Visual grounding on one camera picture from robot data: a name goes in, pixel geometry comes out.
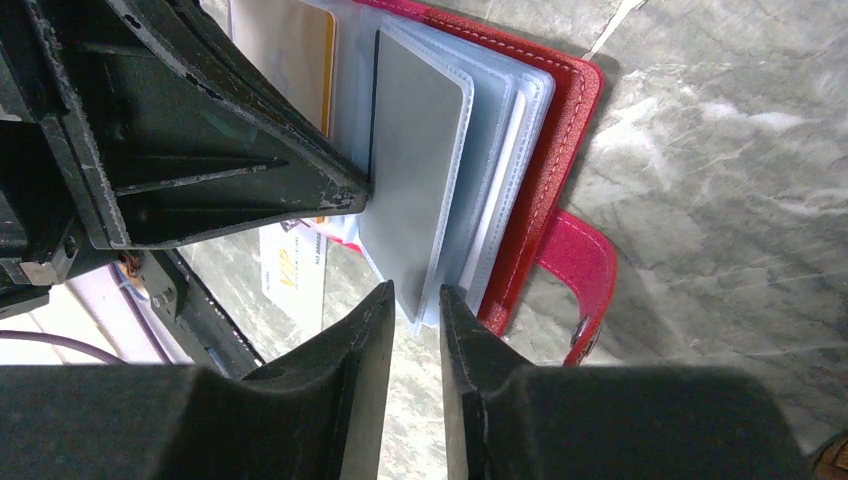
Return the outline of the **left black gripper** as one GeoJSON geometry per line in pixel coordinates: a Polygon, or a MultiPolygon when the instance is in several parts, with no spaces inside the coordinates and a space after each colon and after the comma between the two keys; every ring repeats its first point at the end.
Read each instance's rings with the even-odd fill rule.
{"type": "Polygon", "coordinates": [[[103,250],[359,213],[370,192],[198,2],[2,2],[2,317],[103,250]]]}

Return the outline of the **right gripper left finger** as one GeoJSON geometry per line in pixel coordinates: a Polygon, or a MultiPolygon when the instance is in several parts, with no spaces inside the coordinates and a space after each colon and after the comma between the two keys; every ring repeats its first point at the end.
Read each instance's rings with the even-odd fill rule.
{"type": "Polygon", "coordinates": [[[234,380],[199,365],[8,366],[5,479],[373,479],[395,289],[234,380]]]}

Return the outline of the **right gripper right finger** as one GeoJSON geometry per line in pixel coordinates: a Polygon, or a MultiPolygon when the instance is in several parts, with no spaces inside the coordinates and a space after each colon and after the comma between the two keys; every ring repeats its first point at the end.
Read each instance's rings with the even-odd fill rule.
{"type": "Polygon", "coordinates": [[[766,388],[702,366],[543,367],[440,290],[452,479],[808,479],[766,388]]]}

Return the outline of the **grey credit card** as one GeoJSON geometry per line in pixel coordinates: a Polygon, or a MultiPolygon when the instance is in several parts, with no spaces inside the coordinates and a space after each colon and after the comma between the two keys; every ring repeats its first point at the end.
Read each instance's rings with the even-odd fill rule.
{"type": "Polygon", "coordinates": [[[376,33],[370,179],[359,239],[414,327],[425,322],[474,99],[470,75],[397,26],[376,33]]]}

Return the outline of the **red leather card holder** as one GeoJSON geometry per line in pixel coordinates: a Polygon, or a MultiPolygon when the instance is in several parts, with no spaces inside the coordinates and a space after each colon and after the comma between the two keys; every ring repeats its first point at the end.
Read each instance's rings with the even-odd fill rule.
{"type": "MultiPolygon", "coordinates": [[[[450,285],[483,325],[502,335],[530,269],[540,265],[577,298],[579,324],[564,362],[578,365],[599,334],[617,263],[608,240],[556,204],[600,98],[600,69],[415,1],[312,2],[337,19],[327,135],[369,179],[376,33],[381,27],[403,29],[474,83],[425,322],[414,327],[406,319],[410,327],[438,325],[437,292],[450,285]]],[[[326,246],[337,242],[367,259],[359,239],[362,213],[300,221],[321,233],[326,246]]]]}

